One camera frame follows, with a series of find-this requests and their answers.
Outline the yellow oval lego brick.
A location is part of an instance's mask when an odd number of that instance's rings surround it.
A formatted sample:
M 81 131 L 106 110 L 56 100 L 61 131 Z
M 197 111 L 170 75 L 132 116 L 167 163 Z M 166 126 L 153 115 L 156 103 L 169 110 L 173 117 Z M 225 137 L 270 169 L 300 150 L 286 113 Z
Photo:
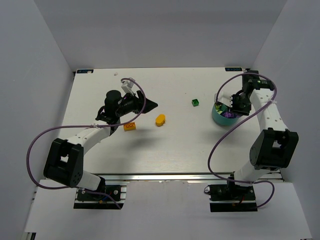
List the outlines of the yellow oval lego brick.
M 163 125 L 165 124 L 165 122 L 166 122 L 166 116 L 165 116 L 164 114 L 158 115 L 158 116 L 156 117 L 156 119 L 155 119 L 155 125 L 156 125 L 157 127 L 163 126 Z

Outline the lime rectangular lego brick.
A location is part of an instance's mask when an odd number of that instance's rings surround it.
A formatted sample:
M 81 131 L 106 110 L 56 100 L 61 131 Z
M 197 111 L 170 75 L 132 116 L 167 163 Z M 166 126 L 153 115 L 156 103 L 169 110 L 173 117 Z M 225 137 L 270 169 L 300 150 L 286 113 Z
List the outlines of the lime rectangular lego brick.
M 222 104 L 215 104 L 214 108 L 219 115 L 224 111 Z

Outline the green lego with heart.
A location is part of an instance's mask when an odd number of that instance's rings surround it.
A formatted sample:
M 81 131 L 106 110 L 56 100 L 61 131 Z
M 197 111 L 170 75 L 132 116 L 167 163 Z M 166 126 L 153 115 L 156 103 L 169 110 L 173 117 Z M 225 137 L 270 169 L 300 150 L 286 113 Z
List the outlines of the green lego with heart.
M 199 105 L 198 99 L 193 99 L 193 100 L 191 101 L 191 103 L 192 103 L 192 105 L 193 105 L 194 107 L 196 107 L 196 106 Z

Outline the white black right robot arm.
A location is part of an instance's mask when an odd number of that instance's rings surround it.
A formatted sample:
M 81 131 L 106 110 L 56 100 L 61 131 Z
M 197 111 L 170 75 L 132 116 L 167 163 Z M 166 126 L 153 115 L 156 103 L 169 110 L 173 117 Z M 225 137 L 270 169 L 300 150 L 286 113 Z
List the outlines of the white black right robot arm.
M 299 141 L 298 133 L 284 123 L 275 101 L 277 88 L 256 70 L 242 75 L 242 88 L 231 96 L 230 111 L 248 116 L 252 109 L 260 134 L 249 150 L 249 160 L 233 173 L 233 182 L 248 187 L 269 171 L 287 168 Z

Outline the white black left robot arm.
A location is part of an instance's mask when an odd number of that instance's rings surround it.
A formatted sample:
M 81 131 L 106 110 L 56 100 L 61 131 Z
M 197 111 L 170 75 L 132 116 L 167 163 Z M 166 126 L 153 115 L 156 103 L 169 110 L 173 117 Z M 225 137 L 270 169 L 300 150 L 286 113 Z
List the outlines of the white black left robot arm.
M 158 104 L 143 96 L 118 90 L 106 94 L 104 105 L 98 110 L 94 127 L 89 127 L 67 139 L 56 138 L 50 147 L 44 167 L 44 176 L 70 188 L 83 188 L 102 192 L 104 178 L 84 170 L 85 154 L 103 139 L 110 137 L 121 123 L 120 118 L 129 113 L 146 114 Z

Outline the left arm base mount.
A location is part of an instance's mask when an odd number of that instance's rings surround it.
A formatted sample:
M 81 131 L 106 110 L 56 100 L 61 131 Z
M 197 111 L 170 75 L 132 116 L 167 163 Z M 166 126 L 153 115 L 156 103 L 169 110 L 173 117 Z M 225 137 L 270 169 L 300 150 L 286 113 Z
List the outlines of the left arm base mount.
M 106 184 L 104 194 L 92 194 L 77 190 L 73 204 L 78 210 L 120 210 L 124 206 L 127 186 Z

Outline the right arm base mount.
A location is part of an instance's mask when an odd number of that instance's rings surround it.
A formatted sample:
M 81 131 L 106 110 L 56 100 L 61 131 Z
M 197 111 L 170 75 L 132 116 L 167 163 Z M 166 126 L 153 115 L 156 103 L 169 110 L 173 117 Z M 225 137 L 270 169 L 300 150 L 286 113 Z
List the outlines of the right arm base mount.
M 257 212 L 257 202 L 252 186 L 228 184 L 211 184 L 204 188 L 209 196 L 211 213 Z

